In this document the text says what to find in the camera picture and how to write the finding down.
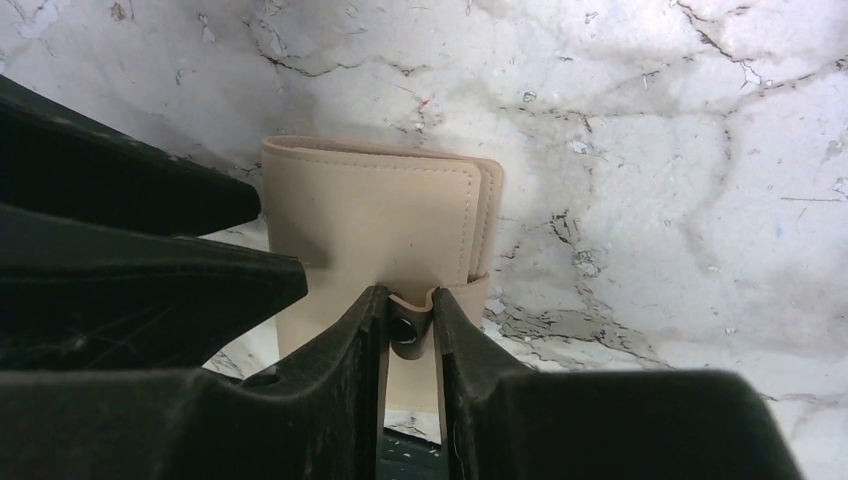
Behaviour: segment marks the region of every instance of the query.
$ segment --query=crack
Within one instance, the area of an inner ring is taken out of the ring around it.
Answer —
[[[295,73],[299,73],[300,75],[303,75],[304,77],[309,77],[309,78],[317,78],[317,77],[320,77],[322,75],[332,73],[332,72],[338,70],[339,68],[342,68],[342,69],[345,69],[345,70],[350,70],[352,68],[360,67],[360,66],[362,66],[363,63],[365,63],[365,62],[361,62],[361,63],[357,63],[357,64],[354,64],[354,65],[345,65],[343,63],[336,63],[332,67],[321,70],[319,72],[310,72],[309,70],[305,70],[303,68],[298,68],[298,67],[295,67],[293,65],[289,65],[285,62],[285,60],[289,59],[289,58],[295,58],[295,59],[301,58],[299,56],[287,55],[287,56],[283,57],[281,60],[277,60],[276,58],[272,57],[271,55],[268,55],[267,53],[262,52],[261,50],[260,50],[259,54],[262,56],[262,58],[264,58],[265,60],[268,60],[268,62],[271,65],[274,65],[275,67],[282,67],[282,68],[285,68],[286,70],[291,70]]]
[[[683,4],[683,3],[680,3],[680,2],[677,2],[677,5],[680,7],[680,11],[683,12],[683,15],[686,16],[686,19],[689,21],[689,25],[692,27],[692,29],[695,30],[696,32],[698,32],[698,34],[700,34],[701,43],[703,43],[704,45],[709,45],[709,46],[713,47],[721,56],[727,58],[728,60],[730,60],[733,63],[740,63],[740,62],[743,62],[743,61],[746,61],[746,62],[753,61],[753,59],[751,59],[751,58],[743,58],[743,59],[734,58],[733,55],[731,55],[730,52],[725,50],[724,47],[719,45],[719,43],[716,42],[710,36],[709,33],[704,31],[703,28],[699,28],[695,24],[695,22],[715,24],[716,23],[715,20],[709,20],[709,19],[698,16],[698,14],[696,14],[695,11],[692,9],[692,7],[690,7],[689,5],[686,5],[686,4]]]
[[[281,44],[281,48],[284,49],[285,47],[284,47],[284,44],[282,43],[282,41],[280,41],[280,44]],[[271,63],[275,67],[282,67],[282,68],[285,68],[286,70],[291,70],[295,73],[298,73],[298,74],[300,74],[304,77],[309,77],[309,78],[317,78],[317,77],[320,77],[322,75],[326,75],[328,73],[334,72],[335,70],[338,70],[339,68],[345,69],[345,70],[351,70],[351,69],[354,69],[354,68],[361,67],[361,66],[363,66],[363,65],[365,65],[366,63],[369,63],[369,62],[382,63],[382,64],[384,64],[388,67],[391,67],[391,68],[397,70],[404,77],[409,77],[414,73],[421,73],[422,71],[427,71],[427,70],[430,69],[430,67],[428,65],[417,65],[417,66],[411,67],[411,66],[400,64],[398,62],[393,62],[391,60],[386,59],[383,56],[374,56],[374,57],[370,57],[370,58],[365,58],[362,61],[355,63],[355,64],[352,64],[352,65],[347,65],[347,64],[344,64],[344,63],[341,63],[341,62],[337,62],[335,65],[332,65],[329,68],[325,68],[323,70],[313,72],[313,71],[309,71],[305,68],[296,67],[296,66],[291,65],[290,63],[287,62],[287,60],[303,59],[303,57],[301,57],[299,55],[286,55],[286,56],[281,57],[279,59],[274,58],[273,56],[262,51],[262,48],[259,46],[258,41],[256,42],[256,49],[257,49],[257,51],[259,51],[259,55],[262,56],[262,58],[267,60],[269,63]]]
[[[26,12],[24,11],[24,7],[22,7],[21,4],[17,2],[17,0],[6,0],[6,3],[11,5],[12,8],[14,8],[16,12],[18,12],[18,15],[21,16],[21,20],[23,20],[24,22],[27,21]]]
[[[575,235],[571,232],[572,226],[574,226],[575,232],[578,232],[578,229],[574,220],[569,218],[567,208],[560,214],[551,215],[551,220],[548,222],[548,225],[550,225],[554,235],[559,238],[559,241],[566,245],[574,246],[575,241],[579,240],[579,238],[575,239]]]
[[[515,258],[515,253],[518,251],[519,248],[521,248],[521,245],[516,245],[512,247],[512,251],[501,255],[501,258],[508,258],[510,260],[513,260]]]

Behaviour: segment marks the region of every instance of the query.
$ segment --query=wallet flap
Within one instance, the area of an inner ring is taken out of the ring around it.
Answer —
[[[479,324],[503,181],[497,163],[283,136],[263,143],[262,169],[271,251],[301,260],[310,291],[277,315],[282,355],[329,327],[373,284],[416,306],[432,288],[449,286]],[[432,335],[426,342],[419,360],[392,355],[388,408],[438,410]]]

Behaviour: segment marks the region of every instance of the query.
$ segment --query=marble wall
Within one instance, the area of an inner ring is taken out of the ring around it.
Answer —
[[[845,0],[5,0],[0,19],[3,75],[257,186],[274,133],[497,159],[487,333],[545,370],[737,371],[809,478],[848,478]],[[262,248],[263,226],[216,238]],[[262,328],[227,354],[242,374],[275,360]]]

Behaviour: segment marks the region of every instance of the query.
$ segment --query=beige leather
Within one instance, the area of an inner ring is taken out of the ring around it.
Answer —
[[[451,289],[479,324],[503,173],[485,159],[350,140],[278,136],[262,151],[272,252],[297,256],[309,295],[277,315],[288,355],[373,284],[412,307]],[[432,334],[415,361],[392,355],[387,408],[438,411]]]

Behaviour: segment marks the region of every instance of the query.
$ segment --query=stitching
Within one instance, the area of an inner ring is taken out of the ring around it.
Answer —
[[[465,253],[465,233],[468,227],[468,210],[471,202],[471,175],[466,173],[465,176],[468,178],[468,190],[465,192],[465,214],[462,217],[462,238],[459,240],[459,264],[456,266],[456,283],[462,281],[462,257]]]
[[[291,158],[285,157],[285,160],[297,160],[300,162],[306,163],[319,163],[322,165],[329,165],[331,167],[353,167],[353,168],[370,168],[374,170],[400,170],[404,172],[428,172],[428,173],[462,173],[465,175],[465,178],[468,179],[468,190],[465,192],[465,213],[462,217],[462,236],[459,239],[459,262],[456,265],[456,283],[460,283],[462,281],[462,260],[465,259],[465,237],[468,230],[468,211],[471,209],[471,184],[473,181],[473,177],[470,173],[465,170],[452,170],[452,169],[437,169],[437,168],[418,168],[418,167],[394,167],[390,165],[364,165],[361,163],[336,163],[329,162],[327,160],[317,160],[311,158]]]
[[[491,172],[489,173],[489,188],[488,193],[486,193],[486,212],[483,213],[483,231],[480,232],[482,235],[480,237],[480,255],[477,257],[477,264],[474,265],[474,275],[480,274],[480,262],[483,259],[483,255],[485,255],[486,249],[486,225],[489,223],[489,209],[492,207],[492,188],[495,184],[495,175]]]

